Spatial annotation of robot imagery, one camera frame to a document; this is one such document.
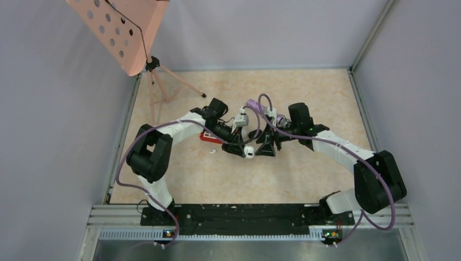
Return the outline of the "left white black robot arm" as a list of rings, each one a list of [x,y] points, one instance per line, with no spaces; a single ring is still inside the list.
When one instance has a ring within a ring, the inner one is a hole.
[[[228,105],[213,98],[208,106],[193,108],[175,121],[156,127],[148,124],[140,127],[126,163],[141,180],[149,196],[148,203],[155,209],[153,216],[160,224],[171,223],[175,215],[170,207],[173,198],[164,179],[173,146],[207,132],[221,141],[225,152],[242,158],[254,157],[254,148],[244,142],[242,136],[242,128],[248,125],[245,108],[241,108],[231,126],[221,121],[227,111]]]

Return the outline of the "white square earbud case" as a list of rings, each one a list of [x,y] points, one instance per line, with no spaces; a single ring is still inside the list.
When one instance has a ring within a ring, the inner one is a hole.
[[[254,147],[250,145],[245,145],[244,146],[244,156],[247,159],[252,159],[254,157]]]

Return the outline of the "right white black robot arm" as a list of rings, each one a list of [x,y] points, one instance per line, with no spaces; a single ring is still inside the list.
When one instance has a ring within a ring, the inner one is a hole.
[[[257,143],[261,146],[256,154],[273,157],[283,142],[298,140],[312,151],[329,156],[353,174],[353,188],[333,192],[319,200],[322,222],[333,224],[344,212],[362,209],[374,214],[388,207],[390,201],[380,179],[388,186],[394,201],[407,196],[406,186],[390,152],[360,148],[338,137],[328,127],[315,124],[305,103],[294,103],[288,109],[288,119],[278,115],[259,134]]]

